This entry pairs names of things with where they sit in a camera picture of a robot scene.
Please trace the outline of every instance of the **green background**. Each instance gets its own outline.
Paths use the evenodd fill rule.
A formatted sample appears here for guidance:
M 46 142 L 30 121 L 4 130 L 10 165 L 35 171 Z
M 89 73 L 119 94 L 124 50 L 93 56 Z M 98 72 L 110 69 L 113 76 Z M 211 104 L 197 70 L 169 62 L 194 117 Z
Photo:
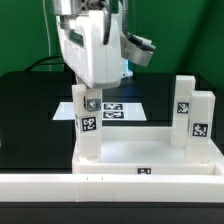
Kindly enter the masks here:
M 224 90 L 224 0 L 129 0 L 129 5 L 130 31 L 157 46 L 149 66 L 135 71 L 197 73 Z M 55 18 L 48 18 L 55 54 Z M 4 1 L 0 27 L 0 75 L 48 56 L 42 0 Z

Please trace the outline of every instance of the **white base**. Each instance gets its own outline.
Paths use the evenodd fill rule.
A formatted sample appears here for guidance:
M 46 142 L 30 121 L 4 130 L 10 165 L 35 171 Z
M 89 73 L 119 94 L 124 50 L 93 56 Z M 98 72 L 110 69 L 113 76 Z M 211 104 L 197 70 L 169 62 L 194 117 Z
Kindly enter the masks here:
M 189 164 L 184 150 L 169 146 L 171 128 L 104 127 L 102 133 L 100 162 L 73 158 L 75 172 L 86 174 L 0 175 L 0 201 L 224 203 L 224 159 L 214 144 L 215 161 Z M 139 167 L 152 174 L 137 175 Z

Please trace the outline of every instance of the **cable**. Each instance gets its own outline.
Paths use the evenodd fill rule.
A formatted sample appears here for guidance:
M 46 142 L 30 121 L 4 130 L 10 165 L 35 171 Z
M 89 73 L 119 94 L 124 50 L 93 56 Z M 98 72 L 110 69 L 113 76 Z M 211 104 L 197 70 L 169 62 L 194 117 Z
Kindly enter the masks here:
M 156 47 L 154 45 L 147 44 L 140 38 L 128 32 L 128 0 L 123 0 L 122 5 L 122 32 L 130 42 L 138 46 L 140 49 L 152 52 L 155 51 Z
M 42 64 L 33 64 L 33 66 L 29 69 L 29 70 L 26 70 L 26 72 L 29 72 L 31 71 L 34 67 L 37 67 L 37 66 L 46 66 L 46 65 L 65 65 L 65 63 L 62 63 L 62 62 L 58 62 L 58 63 L 42 63 Z
M 52 44 L 51 44 L 51 35 L 49 30 L 49 22 L 47 18 L 47 10 L 46 10 L 46 0 L 43 0 L 43 11 L 44 11 L 44 20 L 46 25 L 46 31 L 47 31 L 47 40 L 48 40 L 48 55 L 52 55 Z
M 24 72 L 29 72 L 32 70 L 33 67 L 39 65 L 40 63 L 42 62 L 45 62 L 45 61 L 50 61 L 50 60 L 53 60 L 53 59 L 57 59 L 57 58 L 62 58 L 62 55 L 53 55 L 53 56 L 49 56 L 49 57 L 45 57 L 45 58 L 42 58 L 36 62 L 34 62 L 32 65 L 30 65 L 29 67 L 27 67 L 26 69 L 24 69 Z
M 103 12 L 105 14 L 105 32 L 103 44 L 107 45 L 110 37 L 110 28 L 111 28 L 111 10 L 106 1 L 100 1 L 100 5 L 103 7 Z
M 133 0 L 133 16 L 134 16 L 135 35 L 137 35 L 138 29 L 137 29 L 136 0 Z

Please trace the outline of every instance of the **white pillar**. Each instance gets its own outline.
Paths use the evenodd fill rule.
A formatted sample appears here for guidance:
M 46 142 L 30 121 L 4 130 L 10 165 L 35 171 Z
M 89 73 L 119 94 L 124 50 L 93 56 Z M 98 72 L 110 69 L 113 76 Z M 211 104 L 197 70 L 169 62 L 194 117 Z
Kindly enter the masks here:
M 177 76 L 173 109 L 171 145 L 183 149 L 187 136 L 191 91 L 195 89 L 194 76 Z
M 214 106 L 215 96 L 212 92 L 192 91 L 185 146 L 187 162 L 208 163 L 215 159 L 211 140 Z
M 80 162 L 96 162 L 101 152 L 102 90 L 87 89 L 85 84 L 72 86 L 75 108 L 76 154 Z

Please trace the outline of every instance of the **black cable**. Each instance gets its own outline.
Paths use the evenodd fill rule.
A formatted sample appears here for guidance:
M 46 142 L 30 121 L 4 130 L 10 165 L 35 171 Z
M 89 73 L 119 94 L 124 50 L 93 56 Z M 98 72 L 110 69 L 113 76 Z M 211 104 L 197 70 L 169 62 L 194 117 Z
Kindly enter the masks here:
M 38 64 L 45 62 L 45 61 L 50 61 L 53 59 L 57 59 L 57 58 L 62 58 L 62 55 L 53 55 L 53 56 L 49 56 L 49 57 L 45 57 L 42 58 L 36 62 L 34 62 L 32 65 L 30 65 L 29 67 L 27 67 L 26 69 L 24 69 L 24 72 L 29 72 L 32 70 L 33 67 L 36 67 Z
M 104 0 L 88 0 L 86 5 L 90 10 L 101 10 L 103 6 L 100 5 L 100 2 Z
M 33 68 L 37 67 L 37 66 L 44 66 L 44 65 L 65 65 L 65 63 L 62 62 L 58 62 L 58 63 L 41 63 L 41 64 L 33 64 L 32 68 L 29 70 L 31 71 Z
M 143 42 L 140 38 L 128 32 L 128 0 L 123 0 L 122 5 L 122 32 L 127 39 L 142 50 L 154 52 L 156 47 Z
M 137 27 L 137 11 L 136 11 L 136 0 L 133 0 L 133 16 L 134 16 L 134 31 L 135 31 L 135 35 L 138 34 L 138 27 Z M 136 74 L 135 74 L 135 71 L 136 71 L 136 64 L 135 63 L 132 63 L 132 66 L 133 66 L 133 80 L 136 79 Z
M 104 0 L 100 1 L 100 5 L 103 7 L 103 11 L 105 13 L 105 32 L 104 32 L 103 44 L 107 45 L 109 41 L 109 37 L 110 37 L 111 10 L 110 10 L 110 6 Z

